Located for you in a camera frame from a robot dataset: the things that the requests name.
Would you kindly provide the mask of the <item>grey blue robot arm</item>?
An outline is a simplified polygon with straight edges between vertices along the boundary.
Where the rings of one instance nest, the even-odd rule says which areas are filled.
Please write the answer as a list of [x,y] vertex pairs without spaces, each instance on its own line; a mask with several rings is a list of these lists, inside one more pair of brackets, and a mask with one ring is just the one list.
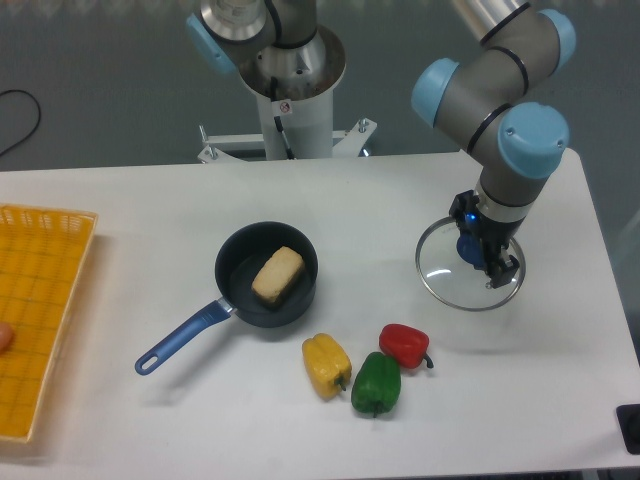
[[[569,141],[564,117],[526,94],[571,58],[576,33],[566,16],[527,1],[454,7],[481,55],[468,65],[434,61],[416,81],[411,105],[482,166],[476,187],[455,197],[450,215],[459,255],[497,289],[524,269],[509,244]],[[237,72],[254,94],[268,159],[333,154],[333,91],[346,56],[318,22],[314,2],[205,1],[186,27],[213,70]]]

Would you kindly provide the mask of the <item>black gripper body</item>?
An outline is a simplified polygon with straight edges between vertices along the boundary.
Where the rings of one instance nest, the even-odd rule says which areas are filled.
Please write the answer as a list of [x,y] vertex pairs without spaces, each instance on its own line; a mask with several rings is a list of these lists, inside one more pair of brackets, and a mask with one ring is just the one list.
[[525,208],[503,205],[483,190],[468,190],[454,197],[449,216],[459,231],[456,250],[461,258],[472,258],[473,237],[490,242],[497,256],[523,223]]

